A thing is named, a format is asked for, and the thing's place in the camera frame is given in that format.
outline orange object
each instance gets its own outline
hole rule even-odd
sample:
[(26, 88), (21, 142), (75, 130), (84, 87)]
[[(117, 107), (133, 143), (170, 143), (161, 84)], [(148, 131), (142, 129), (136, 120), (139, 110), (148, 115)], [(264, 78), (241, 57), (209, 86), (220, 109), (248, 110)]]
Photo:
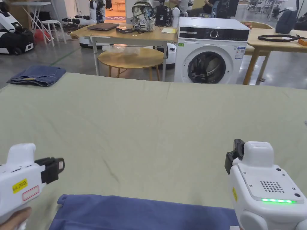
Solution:
[(301, 44), (301, 45), (303, 45), (303, 46), (307, 46), (307, 39), (300, 38), (300, 39), (298, 40), (298, 43)]
[(245, 22), (244, 25), (246, 25), (246, 26), (247, 26), (248, 28), (250, 28), (250, 29), (252, 28), (251, 22)]
[[(44, 32), (45, 32), (45, 35), (47, 36), (47, 38), (50, 39), (50, 34), (48, 34), (47, 31), (44, 31)], [(39, 29), (36, 30), (36, 32), (34, 34), (34, 39), (35, 39), (36, 42), (44, 40), (43, 33)]]

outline washing machine door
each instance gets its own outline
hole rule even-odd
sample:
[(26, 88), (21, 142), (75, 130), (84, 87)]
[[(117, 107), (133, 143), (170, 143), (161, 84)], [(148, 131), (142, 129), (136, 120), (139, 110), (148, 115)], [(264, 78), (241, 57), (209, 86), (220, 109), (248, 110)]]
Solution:
[(225, 49), (207, 45), (191, 52), (183, 68), (185, 82), (229, 83), (233, 61)]
[(196, 55), (188, 65), (188, 77), (194, 83), (219, 83), (225, 71), (224, 59), (211, 51)]

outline laptop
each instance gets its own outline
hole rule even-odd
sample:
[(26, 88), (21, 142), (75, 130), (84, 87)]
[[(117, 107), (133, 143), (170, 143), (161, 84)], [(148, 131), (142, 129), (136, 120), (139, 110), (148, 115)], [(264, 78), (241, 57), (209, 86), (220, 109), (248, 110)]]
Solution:
[(100, 30), (100, 31), (109, 31), (119, 26), (118, 23), (98, 23), (92, 26), (89, 26), (88, 29), (91, 30)]

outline blue cloth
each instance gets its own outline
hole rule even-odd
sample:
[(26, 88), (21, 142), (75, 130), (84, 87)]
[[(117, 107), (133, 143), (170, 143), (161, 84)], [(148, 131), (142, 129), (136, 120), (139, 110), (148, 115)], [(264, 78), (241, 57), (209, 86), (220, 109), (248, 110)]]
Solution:
[(233, 209), (118, 196), (62, 195), (49, 230), (229, 230)]
[(56, 66), (33, 65), (13, 76), (7, 83), (48, 87), (56, 83), (66, 70)]

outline camouflage backpack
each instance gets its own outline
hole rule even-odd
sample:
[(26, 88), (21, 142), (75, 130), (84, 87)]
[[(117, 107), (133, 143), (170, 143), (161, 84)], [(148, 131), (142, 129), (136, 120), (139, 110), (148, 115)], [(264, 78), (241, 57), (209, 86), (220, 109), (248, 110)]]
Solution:
[(154, 30), (154, 8), (150, 0), (137, 0), (132, 7), (133, 29), (139, 32)]

